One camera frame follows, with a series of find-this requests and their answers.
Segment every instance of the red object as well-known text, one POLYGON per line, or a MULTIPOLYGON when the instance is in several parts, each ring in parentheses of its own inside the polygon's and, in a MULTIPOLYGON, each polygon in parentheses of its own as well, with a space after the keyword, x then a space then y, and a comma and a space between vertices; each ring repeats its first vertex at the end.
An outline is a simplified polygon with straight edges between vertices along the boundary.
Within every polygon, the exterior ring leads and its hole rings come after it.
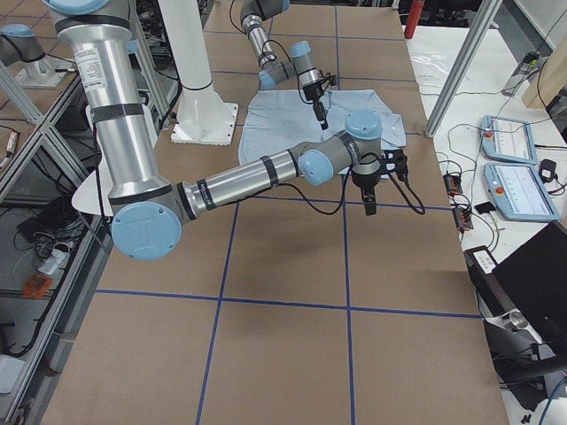
POLYGON ((411 4, 411 9, 409 10, 408 22, 406 23, 406 31, 404 31, 404 36, 406 40, 409 40, 414 36, 414 32, 416 31, 417 22, 419 22, 419 18, 422 16, 422 9, 423 5, 425 4, 425 0, 414 0, 411 4))

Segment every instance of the robotic arm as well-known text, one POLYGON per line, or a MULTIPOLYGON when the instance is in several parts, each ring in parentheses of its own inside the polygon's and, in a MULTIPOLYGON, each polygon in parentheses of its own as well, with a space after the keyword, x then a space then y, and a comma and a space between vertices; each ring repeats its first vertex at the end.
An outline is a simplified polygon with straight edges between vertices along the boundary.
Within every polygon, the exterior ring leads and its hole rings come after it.
POLYGON ((30 27, 10 24, 0 28, 0 60, 6 66, 23 62, 27 76, 33 81, 47 81, 55 68, 45 57, 42 46, 30 27))
MULTIPOLYGON (((51 8, 58 36, 73 49, 89 100, 94 133, 113 179, 109 194, 114 213, 113 240, 134 259, 167 255, 181 238, 182 224, 300 174, 319 185, 352 166, 355 183, 367 197, 373 196, 380 175, 407 174, 406 157, 401 151, 382 154, 382 128, 377 114, 360 110, 349 116, 346 131, 323 143, 301 143, 250 164, 174 187, 159 172, 128 61, 128 3, 89 0, 77 5, 72 0, 44 1, 51 8)), ((376 212, 376 202, 372 202, 374 211, 367 206, 368 214, 376 212)))
POLYGON ((324 84, 336 85, 334 75, 324 75, 317 69, 309 42, 297 42, 291 46, 291 61, 281 62, 272 49, 262 23, 290 7, 289 0, 245 0, 240 12, 242 29, 248 36, 261 68, 262 88, 272 89, 277 84, 297 76, 306 100, 313 105, 315 117, 323 130, 329 127, 327 112, 319 100, 325 93, 324 84))

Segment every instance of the orange tag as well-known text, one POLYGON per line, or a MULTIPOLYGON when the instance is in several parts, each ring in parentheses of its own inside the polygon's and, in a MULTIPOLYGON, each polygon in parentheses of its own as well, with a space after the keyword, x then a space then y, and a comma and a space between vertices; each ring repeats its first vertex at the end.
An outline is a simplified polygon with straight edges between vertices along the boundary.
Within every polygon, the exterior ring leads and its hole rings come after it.
POLYGON ((22 290, 23 298, 41 299, 47 290, 51 287, 53 279, 46 274, 35 272, 24 283, 22 290))

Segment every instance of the brown table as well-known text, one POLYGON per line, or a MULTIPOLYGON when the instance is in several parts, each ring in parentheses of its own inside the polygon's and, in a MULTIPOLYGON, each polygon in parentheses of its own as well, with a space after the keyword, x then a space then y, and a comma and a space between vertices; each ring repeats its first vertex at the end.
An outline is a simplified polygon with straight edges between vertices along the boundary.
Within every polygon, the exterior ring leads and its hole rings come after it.
MULTIPOLYGON (((268 29, 286 48, 307 39, 341 89, 375 89, 403 116, 428 212, 411 212, 389 182, 374 217, 354 187, 332 217, 278 188, 204 214, 162 260, 114 251, 43 423, 507 424, 433 143, 419 135, 397 13, 294 5, 268 29)), ((237 164, 258 87, 226 3, 215 3, 206 44, 239 128, 229 147, 163 133, 156 152, 172 182, 237 164)), ((340 192, 339 179, 298 185, 321 208, 340 192)))

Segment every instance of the black band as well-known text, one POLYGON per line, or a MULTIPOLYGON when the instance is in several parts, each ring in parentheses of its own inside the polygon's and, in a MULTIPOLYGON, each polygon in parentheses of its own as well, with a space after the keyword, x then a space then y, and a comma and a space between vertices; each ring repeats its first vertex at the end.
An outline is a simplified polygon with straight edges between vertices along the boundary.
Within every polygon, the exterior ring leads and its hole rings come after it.
POLYGON ((93 124, 100 121, 116 120, 129 115, 144 115, 142 104, 109 104, 90 111, 93 124))
POLYGON ((203 198, 203 202, 205 203, 205 207, 207 211, 211 211, 216 208, 214 204, 213 197, 211 196, 211 192, 209 191, 209 187, 206 185, 206 180, 199 180, 197 182, 198 191, 203 198))
POLYGON ((298 161, 295 160, 295 157, 293 156, 293 153, 291 153, 291 150, 287 150, 287 153, 290 154, 291 160, 293 161, 293 166, 295 166, 295 176, 299 177, 299 166, 298 166, 298 161))
POLYGON ((43 52, 40 56, 38 56, 37 58, 33 58, 33 59, 29 59, 29 60, 25 60, 24 59, 24 53, 21 51, 21 49, 18 47, 18 44, 16 44, 9 36, 7 36, 6 34, 1 34, 0 37, 4 38, 6 40, 7 43, 9 43, 14 50, 16 50, 16 53, 18 53, 19 56, 19 60, 21 60, 24 64, 31 64, 33 62, 35 62, 36 60, 39 59, 43 59, 45 58, 45 52, 43 52))
POLYGON ((65 18, 55 24, 55 30, 60 33, 64 29, 77 27, 79 25, 114 25, 116 27, 123 27, 130 29, 130 23, 122 18, 106 15, 80 15, 73 16, 72 18, 65 18))
POLYGON ((274 54, 273 51, 263 51, 259 56, 258 56, 258 65, 260 65, 260 62, 262 61, 262 59, 267 58, 269 62, 273 62, 274 60, 276 60, 276 54, 274 54))
POLYGON ((211 86, 211 84, 213 84, 213 80, 211 80, 206 86, 199 87, 198 89, 192 89, 191 87, 187 87, 181 81, 179 81, 179 83, 181 84, 181 87, 183 87, 184 89, 187 89, 187 90, 190 90, 190 91, 200 91, 200 90, 204 90, 207 87, 211 86))
POLYGON ((270 157, 262 157, 260 159, 264 163, 264 167, 266 167, 266 171, 268 172, 269 185, 272 189, 276 188, 280 184, 280 179, 277 178, 277 171, 276 167, 274 166, 274 161, 272 161, 272 158, 270 157))
POLYGON ((109 197, 108 202, 110 202, 110 205, 134 204, 135 202, 142 202, 155 197, 161 197, 172 190, 173 188, 171 187, 171 184, 168 184, 163 188, 150 190, 149 192, 144 193, 137 193, 135 195, 130 195, 129 197, 109 197))
POLYGON ((251 24, 247 29, 246 29, 246 34, 250 37, 250 33, 252 32, 253 29, 255 28, 262 28, 261 24, 251 24))
POLYGON ((37 58, 33 58, 33 59, 29 59, 29 60, 24 60, 24 59, 22 59, 21 61, 22 61, 24 64, 33 64, 34 62, 37 62, 38 60, 41 60, 41 59, 43 59, 43 58, 45 58, 45 52, 42 53, 41 55, 39 55, 37 58))
POLYGON ((360 164, 361 162, 361 151, 358 149, 358 145, 354 141, 353 137, 349 135, 346 131, 342 133, 338 133, 336 135, 340 141, 345 146, 346 151, 351 156, 351 160, 353 161, 353 166, 360 164))
POLYGON ((189 199, 187 199, 187 194, 185 193, 185 188, 183 187, 183 183, 177 183, 177 193, 179 193, 179 198, 181 199, 181 203, 183 204, 183 208, 189 217, 189 220, 196 220, 197 216, 191 209, 191 205, 189 204, 189 199))

